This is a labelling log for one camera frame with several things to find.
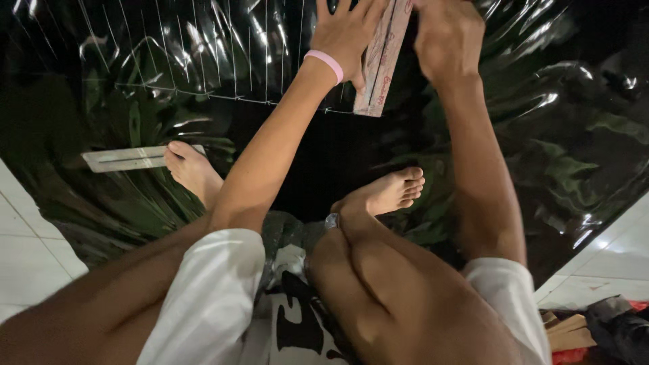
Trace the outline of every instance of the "shiny plastic film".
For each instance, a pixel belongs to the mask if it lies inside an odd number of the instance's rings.
[[[649,187],[649,7],[475,5],[487,24],[487,107],[538,285]],[[286,92],[317,21],[315,0],[12,0],[0,15],[0,157],[91,266],[175,231],[202,205],[163,168],[97,174],[81,154],[183,140],[224,177]],[[416,25],[413,12],[381,118],[352,114],[349,83],[323,101],[273,205],[285,213],[264,225],[271,258],[318,231],[305,223],[346,193],[412,165],[424,169],[421,198],[381,220],[455,256],[450,139],[413,51]]]

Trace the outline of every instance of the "foot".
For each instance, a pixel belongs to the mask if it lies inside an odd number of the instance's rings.
[[[343,207],[366,210],[377,216],[408,208],[414,199],[421,196],[424,188],[424,171],[420,168],[405,168],[389,173],[371,184],[347,194],[341,201],[332,205],[332,212],[339,212]]]
[[[172,141],[164,152],[164,160],[174,180],[194,193],[206,210],[214,207],[223,179],[205,156],[185,142]]]

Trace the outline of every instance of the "hand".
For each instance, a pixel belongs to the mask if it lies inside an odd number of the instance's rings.
[[[470,1],[419,0],[415,51],[421,71],[438,92],[480,78],[485,24]]]
[[[343,81],[352,81],[357,92],[364,92],[365,79],[361,56],[374,37],[387,0],[360,0],[349,10],[352,0],[340,0],[331,15],[326,0],[316,0],[318,23],[311,49],[330,55],[343,69]]]

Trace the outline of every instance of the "forearm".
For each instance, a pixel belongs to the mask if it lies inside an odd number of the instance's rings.
[[[211,230],[259,232],[318,105],[336,83],[322,61],[308,57],[281,101],[230,170],[212,212]]]
[[[478,76],[440,92],[450,131],[467,258],[504,257],[526,264],[516,192],[498,146]]]

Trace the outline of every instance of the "rubber bracelet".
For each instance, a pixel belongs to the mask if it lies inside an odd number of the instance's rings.
[[[338,78],[338,82],[336,83],[336,85],[338,85],[343,80],[343,68],[340,67],[340,64],[336,60],[334,60],[333,57],[327,55],[324,52],[316,51],[314,49],[308,51],[306,55],[304,55],[304,58],[307,58],[309,56],[320,58],[324,63],[328,64],[332,70],[334,70],[334,72],[336,73],[336,77]]]

